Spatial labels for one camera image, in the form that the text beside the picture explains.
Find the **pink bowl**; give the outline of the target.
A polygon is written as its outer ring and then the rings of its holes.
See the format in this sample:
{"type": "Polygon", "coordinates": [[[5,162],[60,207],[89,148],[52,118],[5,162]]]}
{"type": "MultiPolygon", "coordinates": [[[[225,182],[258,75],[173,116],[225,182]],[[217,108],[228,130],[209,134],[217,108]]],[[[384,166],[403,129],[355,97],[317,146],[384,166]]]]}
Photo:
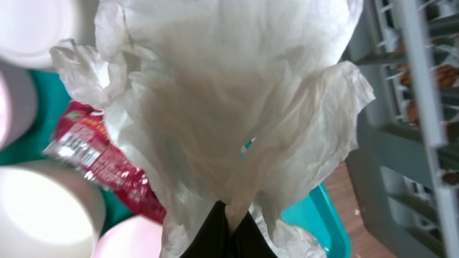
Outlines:
{"type": "Polygon", "coordinates": [[[32,126],[38,111],[38,94],[27,70],[1,62],[1,149],[32,126]]]}

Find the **white cup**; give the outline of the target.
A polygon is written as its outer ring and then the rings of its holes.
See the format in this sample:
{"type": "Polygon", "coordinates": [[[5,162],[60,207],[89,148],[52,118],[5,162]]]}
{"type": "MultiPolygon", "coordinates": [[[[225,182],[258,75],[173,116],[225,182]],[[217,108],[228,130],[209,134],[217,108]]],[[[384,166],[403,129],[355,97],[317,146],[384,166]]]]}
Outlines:
{"type": "Polygon", "coordinates": [[[1,0],[1,59],[19,67],[47,70],[49,50],[80,32],[82,2],[1,0]]]}

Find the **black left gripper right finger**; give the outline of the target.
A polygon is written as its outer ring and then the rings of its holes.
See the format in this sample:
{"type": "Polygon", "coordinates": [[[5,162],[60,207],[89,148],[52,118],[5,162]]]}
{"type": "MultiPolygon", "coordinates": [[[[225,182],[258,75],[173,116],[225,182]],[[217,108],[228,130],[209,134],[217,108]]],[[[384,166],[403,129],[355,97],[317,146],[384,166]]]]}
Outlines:
{"type": "Polygon", "coordinates": [[[229,240],[231,258],[277,258],[249,212],[229,240]]]}

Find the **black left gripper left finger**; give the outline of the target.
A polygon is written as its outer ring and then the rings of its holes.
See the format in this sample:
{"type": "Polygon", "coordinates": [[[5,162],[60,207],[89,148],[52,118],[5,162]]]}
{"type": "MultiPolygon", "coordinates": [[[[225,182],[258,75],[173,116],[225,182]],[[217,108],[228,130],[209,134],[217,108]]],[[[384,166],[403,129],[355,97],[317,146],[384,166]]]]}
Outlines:
{"type": "Polygon", "coordinates": [[[228,221],[225,204],[217,201],[181,258],[225,258],[228,248],[228,221]]]}

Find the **white napkin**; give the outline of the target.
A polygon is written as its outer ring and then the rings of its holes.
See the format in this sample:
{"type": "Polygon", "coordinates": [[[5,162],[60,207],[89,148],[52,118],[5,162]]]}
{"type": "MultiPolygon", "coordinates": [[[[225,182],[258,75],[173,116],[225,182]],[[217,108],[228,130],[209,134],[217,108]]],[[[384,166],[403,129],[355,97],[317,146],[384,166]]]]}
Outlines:
{"type": "Polygon", "coordinates": [[[342,60],[362,0],[102,1],[95,46],[50,50],[73,100],[166,210],[162,257],[181,257],[217,201],[230,237],[247,212],[277,257],[324,257],[282,212],[358,146],[374,99],[342,60]]]}

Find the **red snack wrapper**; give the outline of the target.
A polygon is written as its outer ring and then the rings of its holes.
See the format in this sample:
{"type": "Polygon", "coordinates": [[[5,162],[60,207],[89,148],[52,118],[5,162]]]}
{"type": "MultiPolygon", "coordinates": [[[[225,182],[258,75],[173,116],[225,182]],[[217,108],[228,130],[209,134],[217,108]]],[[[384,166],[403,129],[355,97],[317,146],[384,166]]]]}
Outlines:
{"type": "Polygon", "coordinates": [[[103,115],[102,110],[70,101],[44,154],[69,163],[87,180],[112,191],[134,214],[162,224],[166,210],[151,189],[146,172],[112,144],[103,115]]]}

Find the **grey dishwasher rack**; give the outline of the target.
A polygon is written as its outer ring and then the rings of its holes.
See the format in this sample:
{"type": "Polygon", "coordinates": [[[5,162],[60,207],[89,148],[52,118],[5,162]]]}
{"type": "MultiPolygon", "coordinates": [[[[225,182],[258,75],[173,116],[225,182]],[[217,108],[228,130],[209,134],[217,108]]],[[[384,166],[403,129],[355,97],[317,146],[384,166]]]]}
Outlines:
{"type": "Polygon", "coordinates": [[[458,3],[365,1],[345,55],[376,97],[346,161],[367,230],[397,257],[456,257],[458,3]]]}

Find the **cream bowl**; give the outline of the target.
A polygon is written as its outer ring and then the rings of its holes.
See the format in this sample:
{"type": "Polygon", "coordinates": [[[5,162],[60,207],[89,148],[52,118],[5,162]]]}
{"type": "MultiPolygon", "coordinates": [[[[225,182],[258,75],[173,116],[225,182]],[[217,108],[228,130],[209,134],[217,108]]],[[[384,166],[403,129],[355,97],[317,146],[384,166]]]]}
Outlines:
{"type": "Polygon", "coordinates": [[[91,258],[105,214],[98,187],[70,167],[1,167],[1,258],[91,258]]]}

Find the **white plate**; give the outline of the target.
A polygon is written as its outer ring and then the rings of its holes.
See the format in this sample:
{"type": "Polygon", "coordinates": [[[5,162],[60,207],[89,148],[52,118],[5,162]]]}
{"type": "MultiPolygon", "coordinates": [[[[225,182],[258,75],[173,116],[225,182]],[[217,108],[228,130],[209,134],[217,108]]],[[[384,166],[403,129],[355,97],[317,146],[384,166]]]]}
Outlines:
{"type": "Polygon", "coordinates": [[[99,240],[93,258],[159,258],[162,225],[134,216],[109,229],[99,240]]]}

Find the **teal serving tray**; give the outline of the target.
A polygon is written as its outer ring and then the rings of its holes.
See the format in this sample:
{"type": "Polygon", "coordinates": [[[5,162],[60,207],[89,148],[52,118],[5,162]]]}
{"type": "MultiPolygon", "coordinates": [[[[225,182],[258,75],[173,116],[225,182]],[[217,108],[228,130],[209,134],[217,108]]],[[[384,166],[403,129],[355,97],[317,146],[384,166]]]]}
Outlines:
{"type": "MultiPolygon", "coordinates": [[[[70,96],[59,76],[28,70],[38,96],[38,111],[32,127],[21,138],[1,151],[1,165],[42,160],[58,118],[67,108],[70,96]]],[[[317,238],[326,255],[349,258],[351,242],[323,184],[315,187],[308,197],[286,209],[282,218],[302,227],[317,238]]]]}

